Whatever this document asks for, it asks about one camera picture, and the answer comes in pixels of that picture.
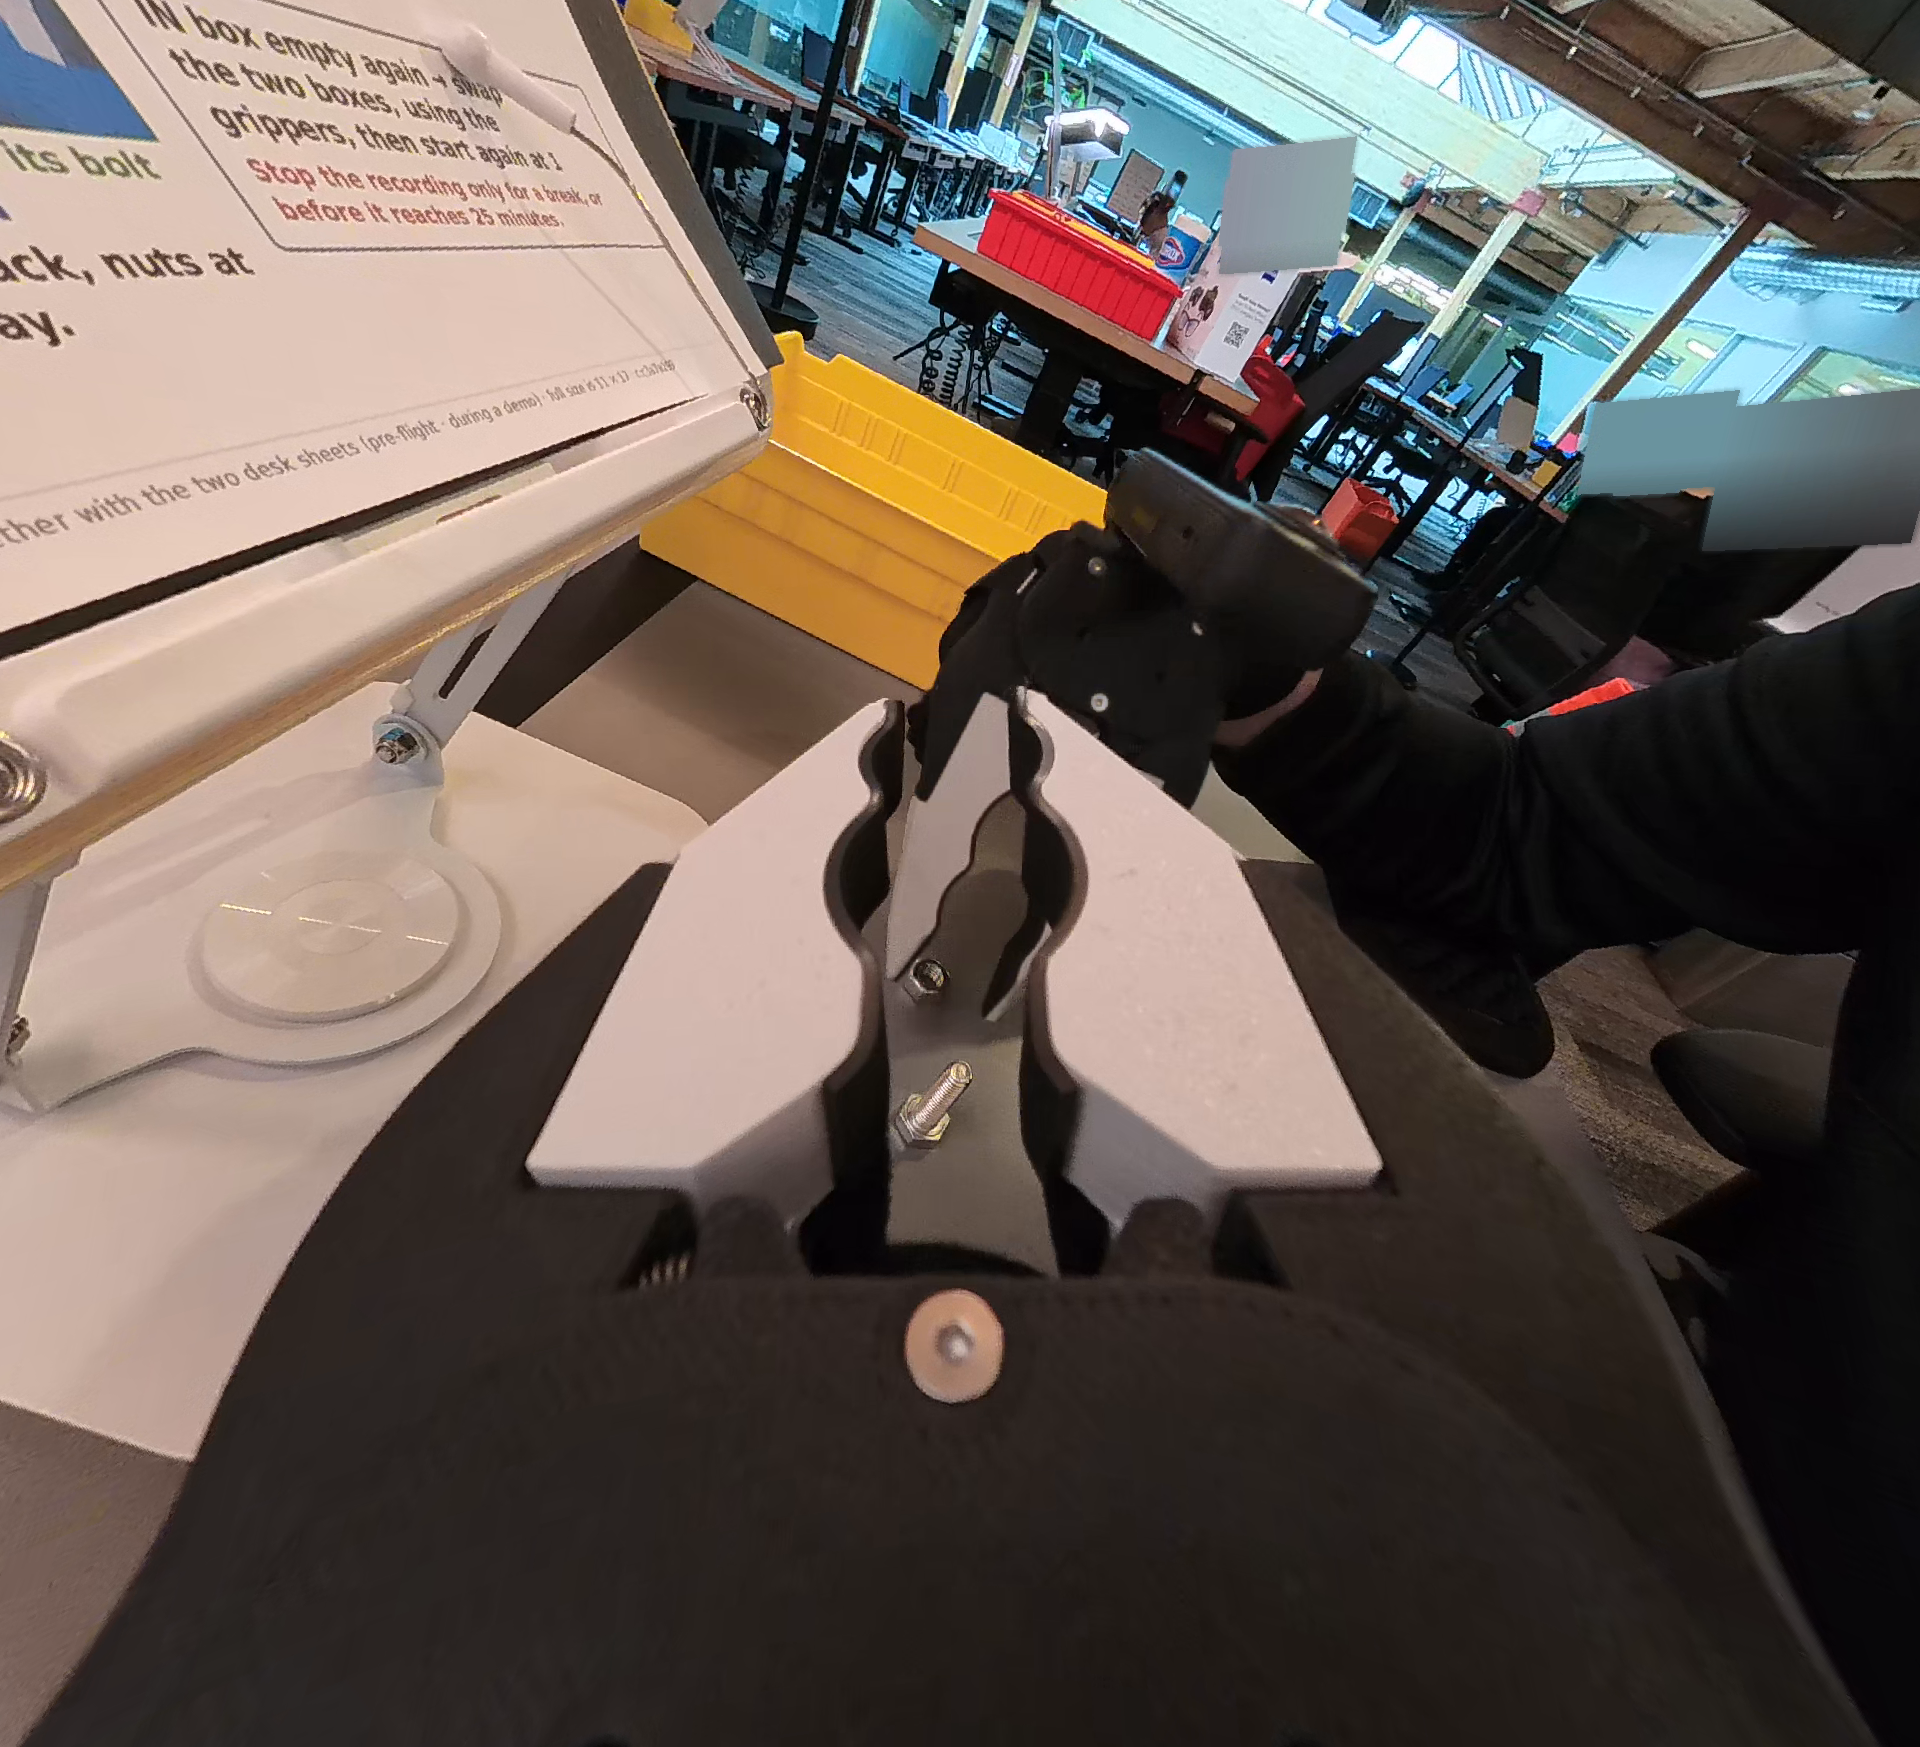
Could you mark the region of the white desk lamp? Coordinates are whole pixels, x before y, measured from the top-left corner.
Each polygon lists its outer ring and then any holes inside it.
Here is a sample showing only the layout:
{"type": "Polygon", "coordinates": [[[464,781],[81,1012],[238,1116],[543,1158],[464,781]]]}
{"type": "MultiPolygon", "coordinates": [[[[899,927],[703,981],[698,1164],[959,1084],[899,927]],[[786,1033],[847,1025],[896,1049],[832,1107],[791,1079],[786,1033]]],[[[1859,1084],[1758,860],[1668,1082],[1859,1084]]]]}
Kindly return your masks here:
{"type": "Polygon", "coordinates": [[[1130,124],[1113,109],[1071,109],[1046,123],[1045,192],[1071,205],[1092,180],[1092,168],[1127,150],[1130,124]]]}

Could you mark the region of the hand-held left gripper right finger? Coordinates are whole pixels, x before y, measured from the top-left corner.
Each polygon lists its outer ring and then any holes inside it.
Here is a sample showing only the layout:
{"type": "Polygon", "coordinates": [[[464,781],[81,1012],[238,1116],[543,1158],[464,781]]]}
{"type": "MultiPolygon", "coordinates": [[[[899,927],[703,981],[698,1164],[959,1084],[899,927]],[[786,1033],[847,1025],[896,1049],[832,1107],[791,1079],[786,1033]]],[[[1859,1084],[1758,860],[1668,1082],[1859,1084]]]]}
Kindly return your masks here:
{"type": "Polygon", "coordinates": [[[1059,1270],[1144,1202],[1215,1235],[1242,1192],[1371,1192],[1381,1155],[1236,848],[1037,690],[1014,717],[1025,886],[1022,1138],[1059,1270]]]}

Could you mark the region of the white base board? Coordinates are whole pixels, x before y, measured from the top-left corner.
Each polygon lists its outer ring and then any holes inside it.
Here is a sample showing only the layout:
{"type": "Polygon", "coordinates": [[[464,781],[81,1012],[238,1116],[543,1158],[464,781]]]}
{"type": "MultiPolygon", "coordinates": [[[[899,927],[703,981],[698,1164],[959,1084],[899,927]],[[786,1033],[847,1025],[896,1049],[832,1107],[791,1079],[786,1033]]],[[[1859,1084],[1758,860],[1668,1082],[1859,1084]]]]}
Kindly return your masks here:
{"type": "Polygon", "coordinates": [[[486,717],[455,736],[447,768],[437,836],[502,903],[496,961],[452,1016],[342,1067],[191,1055],[4,1116],[4,1405],[193,1457],[276,1281],[408,1090],[624,879],[703,828],[486,717]]]}

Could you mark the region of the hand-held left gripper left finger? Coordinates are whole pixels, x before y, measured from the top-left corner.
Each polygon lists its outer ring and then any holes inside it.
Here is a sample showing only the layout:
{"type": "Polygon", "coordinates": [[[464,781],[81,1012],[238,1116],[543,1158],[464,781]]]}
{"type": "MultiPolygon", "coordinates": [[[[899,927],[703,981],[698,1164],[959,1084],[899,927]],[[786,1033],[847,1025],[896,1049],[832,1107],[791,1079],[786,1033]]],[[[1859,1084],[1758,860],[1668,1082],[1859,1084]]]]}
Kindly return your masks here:
{"type": "Polygon", "coordinates": [[[885,1177],[883,975],[905,709],[858,709],[676,860],[529,1155],[543,1185],[757,1201],[885,1177]]]}

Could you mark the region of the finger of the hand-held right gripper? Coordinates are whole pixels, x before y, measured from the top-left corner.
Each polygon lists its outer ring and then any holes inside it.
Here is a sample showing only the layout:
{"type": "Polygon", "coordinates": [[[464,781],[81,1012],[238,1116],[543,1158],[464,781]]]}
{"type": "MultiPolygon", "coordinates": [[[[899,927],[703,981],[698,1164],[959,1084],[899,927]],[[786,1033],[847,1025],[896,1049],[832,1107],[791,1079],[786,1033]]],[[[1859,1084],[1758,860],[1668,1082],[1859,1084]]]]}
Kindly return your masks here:
{"type": "Polygon", "coordinates": [[[959,693],[919,707],[919,784],[908,804],[903,845],[885,920],[885,975],[899,974],[930,945],[950,882],[968,863],[976,826],[1014,792],[1010,703],[959,693]]]}
{"type": "Polygon", "coordinates": [[[1055,840],[1031,808],[990,808],[944,896],[944,967],[959,1005],[998,1018],[1055,920],[1055,840]]]}

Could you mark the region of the white printed box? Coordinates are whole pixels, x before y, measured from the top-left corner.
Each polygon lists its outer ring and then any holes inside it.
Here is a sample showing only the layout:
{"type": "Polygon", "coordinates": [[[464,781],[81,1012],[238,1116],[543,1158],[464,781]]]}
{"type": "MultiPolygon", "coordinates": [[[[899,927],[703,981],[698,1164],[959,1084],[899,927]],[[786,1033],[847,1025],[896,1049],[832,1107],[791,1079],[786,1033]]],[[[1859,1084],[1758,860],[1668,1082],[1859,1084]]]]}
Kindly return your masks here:
{"type": "Polygon", "coordinates": [[[1241,382],[1299,273],[1227,273],[1219,246],[1191,268],[1167,326],[1167,350],[1222,382],[1241,382]]]}

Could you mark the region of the person's right forearm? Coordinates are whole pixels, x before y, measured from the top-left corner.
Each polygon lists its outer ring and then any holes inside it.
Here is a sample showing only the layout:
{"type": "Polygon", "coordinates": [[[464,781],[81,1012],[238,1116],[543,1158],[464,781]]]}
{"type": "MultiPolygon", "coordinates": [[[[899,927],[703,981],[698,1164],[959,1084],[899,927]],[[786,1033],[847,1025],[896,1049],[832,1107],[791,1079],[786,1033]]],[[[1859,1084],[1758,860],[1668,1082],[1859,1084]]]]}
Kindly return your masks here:
{"type": "Polygon", "coordinates": [[[1856,952],[1917,894],[1917,589],[1517,731],[1343,655],[1215,765],[1459,1047],[1529,1079],[1531,985],[1587,950],[1856,952]]]}

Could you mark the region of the person's right hand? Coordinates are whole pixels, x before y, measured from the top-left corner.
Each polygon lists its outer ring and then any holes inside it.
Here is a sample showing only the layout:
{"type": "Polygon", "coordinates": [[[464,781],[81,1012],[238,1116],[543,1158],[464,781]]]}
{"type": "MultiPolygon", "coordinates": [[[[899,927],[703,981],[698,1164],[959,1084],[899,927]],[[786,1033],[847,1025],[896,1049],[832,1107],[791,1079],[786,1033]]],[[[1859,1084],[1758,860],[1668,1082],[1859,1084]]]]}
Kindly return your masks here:
{"type": "Polygon", "coordinates": [[[1248,713],[1228,713],[1215,730],[1215,751],[1242,751],[1259,743],[1273,726],[1306,709],[1323,680],[1323,669],[1307,669],[1293,690],[1248,713]]]}

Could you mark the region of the printed instruction sign board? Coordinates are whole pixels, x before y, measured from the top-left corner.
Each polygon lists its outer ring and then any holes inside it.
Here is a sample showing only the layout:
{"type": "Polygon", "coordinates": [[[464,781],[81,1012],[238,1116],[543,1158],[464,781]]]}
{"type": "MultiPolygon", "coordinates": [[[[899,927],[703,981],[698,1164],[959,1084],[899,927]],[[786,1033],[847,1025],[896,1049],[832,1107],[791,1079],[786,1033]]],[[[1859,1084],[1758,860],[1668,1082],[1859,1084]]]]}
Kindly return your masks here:
{"type": "Polygon", "coordinates": [[[771,365],[614,0],[4,0],[4,655],[771,365]]]}

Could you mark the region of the wooden work table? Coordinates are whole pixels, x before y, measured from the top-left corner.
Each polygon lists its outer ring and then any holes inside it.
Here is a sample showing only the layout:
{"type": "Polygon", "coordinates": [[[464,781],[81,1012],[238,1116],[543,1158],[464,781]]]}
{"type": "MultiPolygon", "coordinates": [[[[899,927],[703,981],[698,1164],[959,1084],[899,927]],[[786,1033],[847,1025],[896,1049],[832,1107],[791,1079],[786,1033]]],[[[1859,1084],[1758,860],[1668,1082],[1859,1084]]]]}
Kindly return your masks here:
{"type": "Polygon", "coordinates": [[[1227,431],[1251,428],[1259,397],[1222,382],[1174,351],[1115,321],[1025,279],[980,249],[986,218],[919,225],[915,245],[936,255],[944,269],[966,273],[963,292],[986,313],[997,310],[1031,337],[1045,365],[1028,394],[1015,441],[1032,453],[1059,452],[1073,397],[1083,382],[1100,382],[1119,412],[1119,445],[1156,438],[1157,408],[1171,394],[1181,414],[1200,408],[1227,431]]]}

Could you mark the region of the long wooden desk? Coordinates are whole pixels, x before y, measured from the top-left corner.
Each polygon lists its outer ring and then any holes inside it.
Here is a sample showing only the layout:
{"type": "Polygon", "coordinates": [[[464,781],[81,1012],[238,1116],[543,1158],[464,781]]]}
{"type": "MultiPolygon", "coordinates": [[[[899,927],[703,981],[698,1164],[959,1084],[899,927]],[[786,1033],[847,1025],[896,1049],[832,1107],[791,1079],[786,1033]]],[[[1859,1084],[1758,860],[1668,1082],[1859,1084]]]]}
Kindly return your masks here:
{"type": "Polygon", "coordinates": [[[763,200],[756,217],[763,238],[778,225],[795,150],[825,150],[810,231],[847,245],[871,235],[885,246],[915,235],[917,214],[981,211],[1022,161],[1015,148],[997,148],[980,133],[950,133],[849,96],[834,100],[832,120],[820,123],[817,87],[737,63],[703,36],[678,48],[657,32],[628,25],[628,41],[657,79],[698,191],[720,218],[726,205],[716,165],[726,157],[723,139],[763,143],[763,200]]]}

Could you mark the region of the small red bin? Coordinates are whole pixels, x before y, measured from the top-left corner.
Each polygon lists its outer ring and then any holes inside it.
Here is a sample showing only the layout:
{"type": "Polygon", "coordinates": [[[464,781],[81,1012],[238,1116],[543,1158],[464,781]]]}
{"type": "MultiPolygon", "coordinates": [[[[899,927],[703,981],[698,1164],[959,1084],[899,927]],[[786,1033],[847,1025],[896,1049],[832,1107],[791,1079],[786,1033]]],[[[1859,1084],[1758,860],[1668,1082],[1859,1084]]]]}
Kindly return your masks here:
{"type": "Polygon", "coordinates": [[[1397,499],[1384,489],[1371,479],[1347,476],[1323,506],[1317,524],[1347,560],[1371,567],[1387,550],[1387,540],[1401,520],[1401,509],[1397,509],[1397,499]]]}

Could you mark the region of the person's black clothed torso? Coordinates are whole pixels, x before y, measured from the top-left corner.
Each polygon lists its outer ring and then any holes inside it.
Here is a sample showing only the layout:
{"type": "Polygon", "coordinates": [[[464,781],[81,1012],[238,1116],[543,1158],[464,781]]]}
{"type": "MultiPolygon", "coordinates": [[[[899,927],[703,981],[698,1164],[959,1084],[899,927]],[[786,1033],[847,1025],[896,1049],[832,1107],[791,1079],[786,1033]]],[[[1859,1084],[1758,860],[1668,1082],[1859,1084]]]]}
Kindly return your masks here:
{"type": "Polygon", "coordinates": [[[1687,1030],[1655,1067],[1751,1184],[1682,1215],[1724,1281],[1706,1368],[1747,1488],[1883,1744],[1917,1741],[1917,896],[1859,950],[1835,1043],[1687,1030]]]}

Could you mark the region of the red plastic bin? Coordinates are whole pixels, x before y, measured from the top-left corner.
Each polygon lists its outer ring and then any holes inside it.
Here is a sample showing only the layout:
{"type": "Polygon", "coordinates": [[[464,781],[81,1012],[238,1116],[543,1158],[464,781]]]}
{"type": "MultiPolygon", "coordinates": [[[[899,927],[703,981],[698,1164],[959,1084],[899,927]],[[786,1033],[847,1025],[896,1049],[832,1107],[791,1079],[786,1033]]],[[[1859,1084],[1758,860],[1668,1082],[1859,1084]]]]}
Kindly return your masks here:
{"type": "Polygon", "coordinates": [[[1151,255],[1032,192],[997,191],[976,249],[1149,343],[1183,292],[1151,255]]]}

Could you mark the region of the steel hex bolt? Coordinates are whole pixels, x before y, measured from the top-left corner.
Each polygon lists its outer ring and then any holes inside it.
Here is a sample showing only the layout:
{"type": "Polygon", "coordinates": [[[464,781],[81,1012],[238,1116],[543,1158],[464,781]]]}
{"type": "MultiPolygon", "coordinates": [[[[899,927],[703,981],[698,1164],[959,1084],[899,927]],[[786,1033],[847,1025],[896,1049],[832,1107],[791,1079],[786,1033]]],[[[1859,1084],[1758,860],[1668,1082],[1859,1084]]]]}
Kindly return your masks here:
{"type": "Polygon", "coordinates": [[[895,1111],[888,1135],[905,1152],[936,1148],[974,1086],[974,1065],[950,1062],[926,1090],[912,1093],[895,1111]]]}

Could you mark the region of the white metal sign stand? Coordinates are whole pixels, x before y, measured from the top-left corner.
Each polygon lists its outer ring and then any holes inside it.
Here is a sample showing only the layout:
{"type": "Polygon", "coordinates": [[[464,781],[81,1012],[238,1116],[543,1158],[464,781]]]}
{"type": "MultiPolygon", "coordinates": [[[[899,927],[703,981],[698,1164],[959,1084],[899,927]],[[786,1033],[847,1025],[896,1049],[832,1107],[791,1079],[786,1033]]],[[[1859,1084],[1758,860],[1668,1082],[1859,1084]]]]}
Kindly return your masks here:
{"type": "Polygon", "coordinates": [[[492,969],[502,911],[437,840],[447,747],[566,587],[447,632],[373,724],[369,758],[126,828],[4,896],[4,1107],[221,1055],[320,1067],[437,1025],[492,969]]]}

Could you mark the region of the yellow plastic bin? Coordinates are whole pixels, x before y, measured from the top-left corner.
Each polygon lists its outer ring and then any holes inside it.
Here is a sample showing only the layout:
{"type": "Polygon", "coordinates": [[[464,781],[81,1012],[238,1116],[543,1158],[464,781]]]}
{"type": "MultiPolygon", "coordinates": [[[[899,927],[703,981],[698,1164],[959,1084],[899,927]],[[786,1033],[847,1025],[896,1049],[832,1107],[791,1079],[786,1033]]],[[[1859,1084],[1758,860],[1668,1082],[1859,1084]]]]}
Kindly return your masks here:
{"type": "Polygon", "coordinates": [[[912,686],[974,581],[1100,523],[1105,489],[852,358],[780,334],[771,438],[647,520],[649,555],[912,686]]]}

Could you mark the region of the black floor pole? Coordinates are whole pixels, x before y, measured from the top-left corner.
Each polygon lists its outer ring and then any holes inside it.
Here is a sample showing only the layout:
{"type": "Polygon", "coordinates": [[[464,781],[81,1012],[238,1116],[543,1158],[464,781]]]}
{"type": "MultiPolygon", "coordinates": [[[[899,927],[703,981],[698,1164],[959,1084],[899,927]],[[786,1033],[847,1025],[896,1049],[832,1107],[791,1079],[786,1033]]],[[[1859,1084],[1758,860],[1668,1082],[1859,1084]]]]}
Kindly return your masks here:
{"type": "Polygon", "coordinates": [[[810,211],[815,191],[822,177],[822,165],[828,160],[828,133],[834,123],[834,106],[847,93],[847,73],[849,73],[849,61],[855,51],[855,41],[871,25],[871,12],[878,0],[842,0],[834,42],[828,48],[828,73],[825,73],[825,87],[817,96],[815,106],[815,120],[811,120],[811,139],[804,153],[804,173],[800,185],[795,191],[788,225],[786,225],[786,238],[780,246],[780,268],[776,280],[756,280],[756,299],[763,310],[766,323],[771,333],[804,333],[810,323],[817,323],[810,319],[811,313],[804,313],[800,300],[788,300],[795,268],[800,265],[800,241],[804,231],[810,225],[810,211]]]}

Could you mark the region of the black office chair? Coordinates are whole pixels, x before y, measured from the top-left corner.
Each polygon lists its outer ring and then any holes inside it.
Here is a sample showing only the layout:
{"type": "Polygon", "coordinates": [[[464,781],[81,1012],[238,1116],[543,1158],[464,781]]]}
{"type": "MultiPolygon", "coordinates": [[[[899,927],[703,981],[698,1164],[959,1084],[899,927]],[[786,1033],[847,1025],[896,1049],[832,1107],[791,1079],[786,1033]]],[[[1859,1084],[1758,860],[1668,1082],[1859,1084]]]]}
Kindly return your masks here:
{"type": "Polygon", "coordinates": [[[1353,334],[1339,334],[1306,365],[1293,390],[1303,401],[1303,418],[1285,443],[1288,453],[1307,443],[1317,421],[1337,414],[1356,392],[1368,387],[1408,343],[1425,334],[1428,323],[1378,313],[1353,334]]]}

